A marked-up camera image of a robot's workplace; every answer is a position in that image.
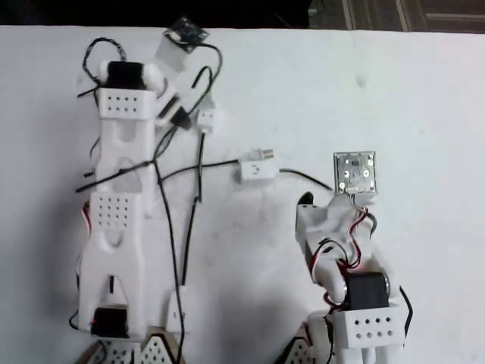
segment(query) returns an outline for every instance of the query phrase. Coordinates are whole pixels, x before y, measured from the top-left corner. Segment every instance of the white connector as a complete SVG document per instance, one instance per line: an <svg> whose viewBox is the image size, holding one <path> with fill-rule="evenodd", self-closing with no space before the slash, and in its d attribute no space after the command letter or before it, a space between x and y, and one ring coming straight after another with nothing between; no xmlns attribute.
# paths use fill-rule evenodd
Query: white connector
<svg viewBox="0 0 485 364"><path fill-rule="evenodd" d="M215 108L200 109L197 113L196 126L201 132L211 134L214 131L215 118Z"/></svg>
<svg viewBox="0 0 485 364"><path fill-rule="evenodd" d="M274 151L256 149L239 160L242 184L274 180L279 173Z"/></svg>

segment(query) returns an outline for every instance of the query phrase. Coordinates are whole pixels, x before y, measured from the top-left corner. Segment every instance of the circuit board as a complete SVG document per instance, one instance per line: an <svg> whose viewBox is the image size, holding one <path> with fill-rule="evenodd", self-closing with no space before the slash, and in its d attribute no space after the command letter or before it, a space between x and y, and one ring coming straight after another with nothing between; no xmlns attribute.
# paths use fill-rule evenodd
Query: circuit board
<svg viewBox="0 0 485 364"><path fill-rule="evenodd" d="M334 153L336 194L377 193L375 157L375 152Z"/></svg>
<svg viewBox="0 0 485 364"><path fill-rule="evenodd" d="M190 54L196 48L197 44L204 42L209 36L209 33L197 27L186 17L182 17L174 25L165 30L164 35L174 39L177 46Z"/></svg>

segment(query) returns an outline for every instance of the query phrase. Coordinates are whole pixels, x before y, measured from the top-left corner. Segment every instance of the white table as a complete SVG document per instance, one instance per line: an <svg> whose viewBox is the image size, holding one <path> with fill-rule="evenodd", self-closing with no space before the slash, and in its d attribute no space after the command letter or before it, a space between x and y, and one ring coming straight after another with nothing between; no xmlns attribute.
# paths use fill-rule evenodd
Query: white table
<svg viewBox="0 0 485 364"><path fill-rule="evenodd" d="M475 35L213 30L224 52L214 98L226 121L205 160L274 148L284 167L333 180L332 152L377 152L375 239L395 259L415 308L405 362L485 362L485 38ZM74 264L86 239L74 189L98 133L81 70L97 36L149 61L157 29L0 28L0 362L73 362L92 340L72 331ZM91 67L114 57L93 52ZM196 51L196 72L209 50ZM191 165L196 135L181 133L164 157ZM232 168L205 172L193 231L189 284L203 315L184 348L190 363L270 363L311 311L324 308L294 238L297 177L242 189ZM167 182L181 246L193 176ZM169 241L166 227L161 243ZM170 268L170 257L161 257ZM171 276L165 284L173 287Z"/></svg>

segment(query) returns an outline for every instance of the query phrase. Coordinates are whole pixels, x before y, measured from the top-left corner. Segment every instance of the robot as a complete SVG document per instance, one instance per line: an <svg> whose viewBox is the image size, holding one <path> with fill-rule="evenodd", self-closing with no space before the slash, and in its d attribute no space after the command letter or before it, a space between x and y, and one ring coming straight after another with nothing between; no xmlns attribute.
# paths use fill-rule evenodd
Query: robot
<svg viewBox="0 0 485 364"><path fill-rule="evenodd" d="M412 308L371 240L377 226L368 211L377 193L375 153L336 153L334 167L336 195L330 203L316 206L306 193L296 206L296 240L311 279L326 289L330 305L328 312L308 317L316 363L396 364ZM408 312L398 303L400 294Z"/></svg>
<svg viewBox="0 0 485 364"><path fill-rule="evenodd" d="M162 252L147 234L157 187L155 166L147 161L156 150L155 127L188 128L190 119L155 64L104 61L99 74L96 179L142 168L96 184L91 193L91 234L78 269L78 328L99 337L142 340L149 326L159 326L164 302L163 287L148 283L164 271L150 259Z"/></svg>

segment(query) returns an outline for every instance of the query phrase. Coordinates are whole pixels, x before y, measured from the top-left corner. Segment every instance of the wire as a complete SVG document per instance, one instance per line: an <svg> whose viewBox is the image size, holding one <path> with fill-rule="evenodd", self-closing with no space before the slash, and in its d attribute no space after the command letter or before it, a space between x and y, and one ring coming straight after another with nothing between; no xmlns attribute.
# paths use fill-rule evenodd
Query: wire
<svg viewBox="0 0 485 364"><path fill-rule="evenodd" d="M360 212L365 212L365 210L361 207L361 206L357 206L355 204L355 194L353 195L349 195L349 198L350 198L350 202L351 204ZM371 214L369 211L367 211L367 218L369 218L371 221L372 221L372 227L371 227L371 233L369 234L369 239L372 238L372 235L374 235L374 232L376 231L377 229L377 219L376 217Z"/></svg>
<svg viewBox="0 0 485 364"><path fill-rule="evenodd" d="M357 244L357 241L354 238L354 230L367 217L367 214L368 214L367 207L364 208L364 211L365 212L360 212L360 211L358 212L357 219L349 227L349 236L352 239L352 244L354 246L355 254L356 254L355 261L349 267L347 267L347 268L350 268L350 269L356 269L361 264L362 251L361 251L360 246Z"/></svg>
<svg viewBox="0 0 485 364"><path fill-rule="evenodd" d="M86 222L86 227L88 230L88 236L91 236L91 218L89 217L89 201L86 201L81 209L81 213L83 214L84 221Z"/></svg>
<svg viewBox="0 0 485 364"><path fill-rule="evenodd" d="M92 147L91 149L89 150L89 157L92 158L92 153L94 152L94 148L99 144L99 142L101 141L101 137L98 136L95 140L95 142L92 144Z"/></svg>
<svg viewBox="0 0 485 364"><path fill-rule="evenodd" d="M120 55L120 59L122 62L125 62L127 60L127 53L125 52L125 50L123 49L123 47L121 46L120 43L118 43L116 40L114 39L111 39L111 38L105 38L103 36L99 37L99 38L96 38L94 39L89 45L88 45L88 48L86 48L86 53L84 54L84 58L83 58L83 70L84 72L86 72L86 74L89 76L89 78L97 85L101 85L101 81L98 77L94 76L91 71L88 69L88 65L87 65L87 62L88 62L88 58L89 58L89 55L91 55L91 51L92 49L94 48L94 46L100 42L107 42L107 43L111 43L113 46L116 47L116 49L118 50L118 54Z"/></svg>
<svg viewBox="0 0 485 364"><path fill-rule="evenodd" d="M317 283L316 280L315 280L315 268L317 267L317 263L318 263L320 256L322 254L326 254L326 253L329 253L330 251L332 251L333 247L331 247L331 249L327 248L326 250L323 250L323 251L322 251L322 249L324 248L324 246L331 244L331 243L335 244L336 246L338 246L343 251L343 254L346 257L345 265L349 266L349 257L347 256L347 252L344 249L344 247L342 246L342 244L338 243L337 241L335 241L333 239L325 238L318 244L318 248L315 250L315 253L312 256L311 262L310 262L310 274L311 274L311 279L313 280L314 283Z"/></svg>
<svg viewBox="0 0 485 364"><path fill-rule="evenodd" d="M323 187L325 190L329 190L329 191L333 191L333 188L330 187L329 185L327 184L324 184L323 182L320 182L319 180L311 177L311 176L308 176L307 174L303 173L303 172L300 172L300 171L297 171L297 170L294 170L294 169L291 169L291 168L280 168L280 173L292 173L292 174L297 174L303 178L306 178L307 180L310 180L311 182L314 182L316 183L317 185Z"/></svg>
<svg viewBox="0 0 485 364"><path fill-rule="evenodd" d="M412 320L414 311L412 309L411 301L409 300L408 295L406 294L402 286L399 286L399 291L401 292L402 298L404 298L404 301L406 302L406 306L408 307L408 317L406 318L406 323L404 324L404 334L407 337L408 331L409 331L409 325L411 325L411 320Z"/></svg>
<svg viewBox="0 0 485 364"><path fill-rule="evenodd" d="M156 163L156 156L157 156L157 151L155 150L155 155L154 155L154 166L155 166L155 172L157 175L157 184L158 187L160 188L160 194L161 198L164 201L164 206L165 206L165 213L167 214L167 221L168 221L168 230L170 234L170 244L171 244L171 250L172 250L172 263L173 263L173 268L174 268L174 280L175 280L175 294L177 295L177 305L179 309L179 318L180 318L180 343L179 343L179 350L177 353L177 364L180 364L180 359L182 358L182 348L183 348L183 341L185 339L185 325L183 322L183 311L182 311L182 301L180 299L180 285L179 285L179 274L178 274L178 268L177 268L177 253L175 251L175 236L174 236L174 226L172 224L172 217L171 217L171 212L170 212L170 206L168 205L168 198L167 194L165 193L165 188L163 184L163 180L161 179L160 175L160 168L158 167L158 164Z"/></svg>
<svg viewBox="0 0 485 364"><path fill-rule="evenodd" d="M328 353L327 364L330 364L333 355L333 325L328 320L327 316L324 316L325 325L327 325L328 340L330 342L330 352Z"/></svg>
<svg viewBox="0 0 485 364"><path fill-rule="evenodd" d="M202 158L204 157L204 142L205 142L205 133L202 133L200 136L200 144L199 144L199 163L197 167L197 187L198 187L198 194L199 194L199 202L202 203Z"/></svg>
<svg viewBox="0 0 485 364"><path fill-rule="evenodd" d="M69 318L69 326L70 328L74 329L74 330L79 330L79 326L76 326L74 323L73 323L73 320L74 318L79 314L79 310L76 310L76 312Z"/></svg>
<svg viewBox="0 0 485 364"><path fill-rule="evenodd" d="M99 184L103 184L104 182L109 182L110 180L113 180L117 177L123 176L124 174L136 171L137 169L140 169L140 168L148 167L152 163L153 163L153 161L144 161L144 162L141 162L141 163L134 165L132 167L129 167L129 168L122 168L118 172L116 172L115 174L112 174L111 176L107 176L105 178L102 178L101 180L95 180L94 182L92 182L90 184L85 184L84 186L79 187L75 192L76 193L84 192L86 190L89 190L93 187L98 186Z"/></svg>
<svg viewBox="0 0 485 364"><path fill-rule="evenodd" d="M176 127L175 125L172 125L171 128L167 130L167 133L164 134L164 136L160 139L160 142L158 142L157 147L155 148L154 158L158 158L165 153L168 146L172 143L172 139L175 137L175 133L177 132L177 129L178 127ZM167 143L165 144L163 149L161 149L161 146L163 145L165 140L167 140Z"/></svg>
<svg viewBox="0 0 485 364"><path fill-rule="evenodd" d="M209 84L205 88L205 91L203 92L203 94L196 101L196 103L194 104L194 106L190 109L190 111L189 111L188 114L191 115L199 107L199 105L202 102L202 100L211 92L212 85L214 84L214 82L216 81L217 77L219 76L219 73L221 72L222 66L224 64L224 57L222 55L221 50L218 47L216 47L215 45L212 45L212 44L209 44L209 43L188 43L188 42L180 42L180 41L176 41L175 39L173 39L170 34L165 34L165 36L173 44L175 44L176 46L180 46L180 45L184 45L184 44L190 44L191 46L196 47L196 48L209 48L209 49L213 49L217 53L218 63L217 63L216 71L214 73L214 77L211 76L212 69L210 69L209 66L204 66L199 71L199 74L197 75L196 80L194 81L194 84L196 85L198 83L199 78L201 77L203 71L206 70L206 69L209 69L210 76L211 76L210 79L209 79Z"/></svg>
<svg viewBox="0 0 485 364"><path fill-rule="evenodd" d="M239 163L238 159L231 159L229 161L209 163L209 164L206 164L206 165L202 165L202 168L220 167L220 166L223 166L223 165L233 165L233 164L236 164L236 163ZM199 165L191 165L190 167L185 167L185 168L179 169L177 171L174 171L174 172L167 174L165 177L162 178L162 180L165 181L170 177L176 176L177 174L187 172L187 171L191 171L192 169L197 169L197 168L199 168Z"/></svg>
<svg viewBox="0 0 485 364"><path fill-rule="evenodd" d="M189 250L190 250L190 237L192 236L192 225L194 222L194 217L196 215L196 207L199 199L194 197L192 202L192 211L190 212L189 227L187 228L187 236L185 240L185 252L183 255L183 270L182 270L182 285L185 286L187 282L187 270L189 268Z"/></svg>

